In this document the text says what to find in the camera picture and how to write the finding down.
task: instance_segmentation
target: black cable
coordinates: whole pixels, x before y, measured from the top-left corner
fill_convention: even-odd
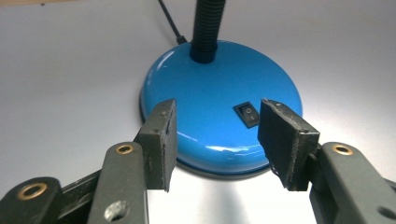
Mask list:
[[[180,33],[178,32],[178,29],[176,28],[175,23],[173,22],[172,17],[169,14],[168,9],[166,8],[165,3],[163,2],[163,0],[158,0],[158,2],[160,3],[161,8],[163,9],[163,13],[165,14],[166,19],[168,19],[169,24],[171,25],[172,30],[175,33],[176,42],[179,45],[186,43],[187,42],[186,37],[184,37],[184,35],[180,35]]]

